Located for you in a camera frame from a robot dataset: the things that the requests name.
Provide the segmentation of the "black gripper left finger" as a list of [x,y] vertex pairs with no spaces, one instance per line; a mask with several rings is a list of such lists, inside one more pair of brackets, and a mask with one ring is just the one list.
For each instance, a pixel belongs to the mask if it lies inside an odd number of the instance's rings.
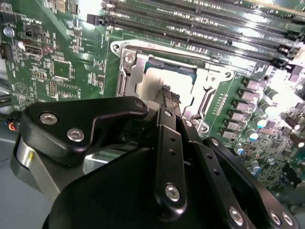
[[157,117],[183,118],[179,96],[165,93],[157,109],[133,96],[35,103],[22,112],[15,157],[53,205],[70,183],[86,175],[81,167],[87,155],[113,146],[122,151],[128,142],[137,147],[126,154],[143,148]]

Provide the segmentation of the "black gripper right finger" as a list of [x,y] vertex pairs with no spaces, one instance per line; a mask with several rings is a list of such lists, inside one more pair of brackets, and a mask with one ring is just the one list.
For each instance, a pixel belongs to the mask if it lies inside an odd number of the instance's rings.
[[219,140],[202,140],[185,118],[179,120],[183,156],[193,162],[191,184],[197,204],[207,207],[216,229],[296,229],[289,211]]

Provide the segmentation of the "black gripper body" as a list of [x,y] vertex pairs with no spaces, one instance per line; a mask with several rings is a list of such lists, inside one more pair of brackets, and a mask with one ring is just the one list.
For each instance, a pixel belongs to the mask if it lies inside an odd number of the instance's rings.
[[50,229],[215,229],[194,199],[193,162],[183,156],[179,121],[160,117],[152,137],[70,183],[46,219]]

